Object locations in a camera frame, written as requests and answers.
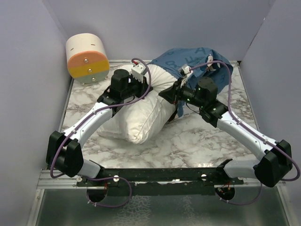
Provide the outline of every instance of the marble table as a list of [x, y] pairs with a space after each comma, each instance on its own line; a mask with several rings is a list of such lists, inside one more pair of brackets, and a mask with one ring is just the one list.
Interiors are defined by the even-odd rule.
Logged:
[[[113, 71], [128, 63], [110, 63], [108, 79], [93, 85], [74, 81], [63, 127], [81, 119], [110, 84]], [[232, 110], [256, 128], [237, 63], [233, 63]], [[228, 87], [218, 99], [227, 103]], [[233, 137], [204, 122], [187, 107], [184, 116], [168, 123], [151, 140], [135, 145], [125, 140], [101, 137], [96, 131], [82, 147], [83, 156], [106, 168], [214, 167], [228, 158], [249, 160], [255, 157]]]

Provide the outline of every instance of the white pillow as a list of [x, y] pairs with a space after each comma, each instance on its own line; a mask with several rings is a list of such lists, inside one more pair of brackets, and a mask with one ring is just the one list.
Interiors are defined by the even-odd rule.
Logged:
[[[120, 69], [131, 72], [132, 67], [132, 65], [125, 65]], [[100, 136], [125, 139], [134, 144], [142, 144], [158, 134], [175, 112], [175, 106], [158, 94], [171, 87], [177, 79], [159, 66], [148, 65], [148, 67], [151, 72], [153, 91], [148, 93], [145, 99], [122, 107], [112, 119], [99, 128], [98, 134]]]

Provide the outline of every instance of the cylindrical container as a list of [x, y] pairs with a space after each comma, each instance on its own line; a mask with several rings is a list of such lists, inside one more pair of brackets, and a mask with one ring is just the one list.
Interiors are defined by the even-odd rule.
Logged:
[[102, 41], [94, 34], [83, 33], [66, 42], [69, 74], [83, 84], [102, 81], [110, 65]]

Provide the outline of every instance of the blue fabric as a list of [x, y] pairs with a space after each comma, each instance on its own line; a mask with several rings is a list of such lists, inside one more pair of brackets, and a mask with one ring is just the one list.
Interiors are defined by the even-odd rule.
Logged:
[[[175, 78], [182, 77], [179, 69], [187, 64], [190, 67], [197, 66], [199, 64], [205, 63], [208, 60], [209, 55], [213, 56], [214, 60], [223, 61], [230, 69], [231, 75], [233, 72], [233, 67], [230, 62], [210, 48], [173, 48], [162, 54], [161, 56], [153, 59], [149, 64], [157, 65], [167, 72], [172, 74]], [[218, 93], [229, 84], [229, 76], [227, 69], [221, 65], [219, 68], [216, 64], [213, 65], [214, 69], [218, 70], [218, 73], [214, 73], [211, 78], [214, 80], [215, 84], [218, 87]], [[193, 75], [189, 78], [187, 86], [194, 89], [199, 78], [204, 76], [207, 66], [198, 68], [194, 70]], [[183, 116], [183, 106], [184, 102], [178, 104], [178, 116]]]

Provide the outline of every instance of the yellow stripe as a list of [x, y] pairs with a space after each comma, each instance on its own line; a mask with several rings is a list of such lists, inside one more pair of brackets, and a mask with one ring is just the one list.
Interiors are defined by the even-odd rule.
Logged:
[[80, 66], [80, 67], [73, 67], [68, 68], [68, 71], [70, 75], [73, 78], [82, 77], [85, 75], [95, 74], [99, 72], [104, 72], [109, 70], [110, 65], [108, 60], [102, 60], [96, 63]]

